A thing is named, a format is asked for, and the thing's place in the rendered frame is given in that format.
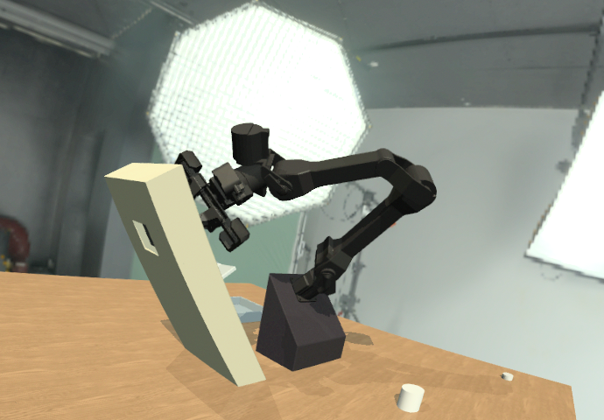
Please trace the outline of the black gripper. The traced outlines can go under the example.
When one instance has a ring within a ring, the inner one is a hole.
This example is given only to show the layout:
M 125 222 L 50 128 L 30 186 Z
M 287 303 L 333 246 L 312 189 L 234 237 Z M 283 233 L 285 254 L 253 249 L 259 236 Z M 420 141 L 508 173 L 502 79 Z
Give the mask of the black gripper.
M 204 228 L 212 233 L 216 228 L 222 227 L 224 231 L 222 230 L 219 233 L 219 240 L 228 252 L 232 252 L 243 242 L 247 241 L 250 232 L 243 225 L 239 217 L 234 220 L 229 219 L 225 212 L 228 207 L 225 208 L 224 206 L 224 200 L 228 202 L 227 198 L 214 178 L 207 183 L 203 175 L 199 174 L 202 165 L 194 152 L 192 150 L 181 152 L 176 159 L 175 165 L 182 165 L 184 167 L 193 198 L 201 196 L 209 208 L 204 213 L 199 214 Z

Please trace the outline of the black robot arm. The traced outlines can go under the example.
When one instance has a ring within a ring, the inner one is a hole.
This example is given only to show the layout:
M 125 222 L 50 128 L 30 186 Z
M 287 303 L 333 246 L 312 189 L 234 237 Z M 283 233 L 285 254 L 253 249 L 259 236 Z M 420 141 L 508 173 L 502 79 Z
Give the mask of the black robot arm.
M 247 180 L 243 185 L 231 164 L 214 168 L 215 179 L 228 202 L 240 206 L 253 196 L 270 194 L 281 201 L 294 200 L 315 188 L 354 180 L 382 177 L 393 188 L 389 196 L 340 239 L 328 236 L 317 245 L 315 266 L 302 277 L 290 277 L 299 302 L 317 302 L 316 296 L 336 293 L 336 280 L 353 257 L 377 236 L 407 214 L 415 214 L 434 202 L 437 188 L 424 166 L 386 148 L 323 161 L 286 160 L 269 147 L 270 129 L 253 122 L 231 128 L 235 168 Z M 271 167 L 273 166 L 272 170 Z

